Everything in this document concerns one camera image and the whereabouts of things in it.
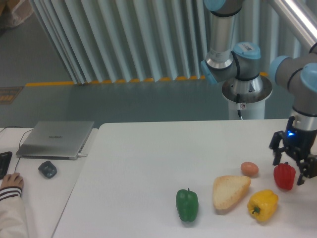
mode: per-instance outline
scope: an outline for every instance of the yellow floor stripe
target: yellow floor stripe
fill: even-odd
[[[266,73],[266,72],[260,72],[260,75],[264,76],[264,77],[268,77],[268,73]]]
[[[74,85],[72,81],[67,82],[47,82],[47,83],[27,83],[26,87],[37,87],[37,86],[56,86],[56,85]]]
[[[266,72],[261,72],[260,75],[264,76],[264,77],[268,77],[268,73]],[[185,76],[179,76],[177,77],[175,80],[181,81],[181,80],[197,80],[197,76],[191,76],[190,78],[186,78]],[[169,77],[163,77],[161,78],[159,81],[172,81]],[[137,83],[140,82],[140,80],[138,78],[133,78],[129,81],[129,83]],[[146,78],[143,80],[143,82],[154,82],[153,78]],[[103,82],[101,82],[101,84],[108,84],[108,83],[112,83],[111,80],[107,79]],[[118,79],[115,81],[115,83],[126,83],[126,81],[124,79]],[[100,82],[98,82],[97,80],[94,80],[90,83],[87,84],[100,84]],[[47,82],[47,83],[27,83],[25,86],[26,87],[38,87],[38,86],[58,86],[58,85],[74,85],[74,83],[72,81],[66,81],[66,82]]]

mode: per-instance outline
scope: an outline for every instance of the laptop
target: laptop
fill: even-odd
[[[93,126],[93,121],[39,121],[16,155],[33,159],[76,160]]]

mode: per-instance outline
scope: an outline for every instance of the yellow bell pepper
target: yellow bell pepper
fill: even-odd
[[[256,192],[250,197],[248,210],[251,216],[260,222],[268,220],[277,209],[278,196],[266,189]]]

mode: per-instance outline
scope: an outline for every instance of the red bell pepper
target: red bell pepper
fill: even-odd
[[[294,185],[295,169],[288,162],[279,164],[274,168],[274,179],[279,188],[291,190]]]

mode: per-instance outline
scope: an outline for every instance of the hand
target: hand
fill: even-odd
[[[3,181],[2,181],[0,189],[4,187],[11,187],[11,186],[20,187],[22,189],[23,185],[24,185],[23,177],[20,176],[20,173],[14,173],[12,175],[6,175],[3,177]]]

